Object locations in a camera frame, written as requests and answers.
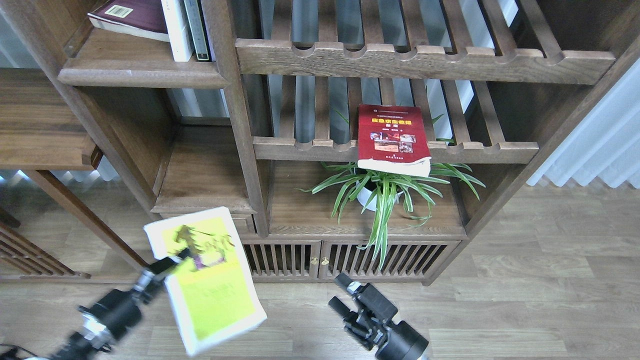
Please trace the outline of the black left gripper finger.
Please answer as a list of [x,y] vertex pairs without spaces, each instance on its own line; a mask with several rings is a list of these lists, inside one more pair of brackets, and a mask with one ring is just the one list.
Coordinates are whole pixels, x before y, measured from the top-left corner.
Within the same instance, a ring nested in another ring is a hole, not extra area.
[[140,277],[134,285],[135,296],[155,296],[160,290],[165,278],[180,265],[183,260],[191,256],[192,251],[184,248],[176,255],[170,255],[163,259],[156,260],[148,265],[141,272]]

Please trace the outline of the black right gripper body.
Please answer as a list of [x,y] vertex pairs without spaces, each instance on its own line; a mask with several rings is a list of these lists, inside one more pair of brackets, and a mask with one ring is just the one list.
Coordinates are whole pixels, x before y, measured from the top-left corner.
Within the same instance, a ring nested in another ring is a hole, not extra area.
[[372,310],[347,310],[343,315],[345,331],[365,350],[375,347],[376,360],[427,360],[429,341],[406,321],[394,323]]

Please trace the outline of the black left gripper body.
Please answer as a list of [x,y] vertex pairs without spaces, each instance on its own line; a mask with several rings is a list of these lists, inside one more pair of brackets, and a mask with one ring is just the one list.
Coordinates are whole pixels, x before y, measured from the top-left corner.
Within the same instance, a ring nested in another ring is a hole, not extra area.
[[82,337],[92,346],[112,345],[142,321],[138,307],[141,292],[113,289],[90,308],[80,306],[84,318]]

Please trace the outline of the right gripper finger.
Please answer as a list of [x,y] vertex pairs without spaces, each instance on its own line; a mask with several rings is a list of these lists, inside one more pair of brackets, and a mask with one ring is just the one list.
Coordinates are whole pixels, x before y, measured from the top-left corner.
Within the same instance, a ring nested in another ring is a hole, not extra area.
[[359,314],[350,310],[338,297],[334,296],[331,298],[328,305],[342,319],[345,328],[357,331],[363,330],[363,326],[358,322]]
[[361,284],[352,280],[344,272],[334,278],[334,283],[347,292],[358,306],[363,316],[389,323],[398,313],[398,308],[372,283]]

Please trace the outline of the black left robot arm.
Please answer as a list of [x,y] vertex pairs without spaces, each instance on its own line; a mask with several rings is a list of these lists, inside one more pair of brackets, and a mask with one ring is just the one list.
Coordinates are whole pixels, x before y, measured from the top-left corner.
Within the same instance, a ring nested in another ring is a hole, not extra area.
[[164,279],[185,259],[189,248],[156,260],[141,272],[140,278],[128,291],[113,289],[91,307],[78,306],[84,323],[74,332],[57,353],[48,360],[92,360],[98,352],[110,353],[128,331],[142,320],[139,305],[148,305],[160,290]]

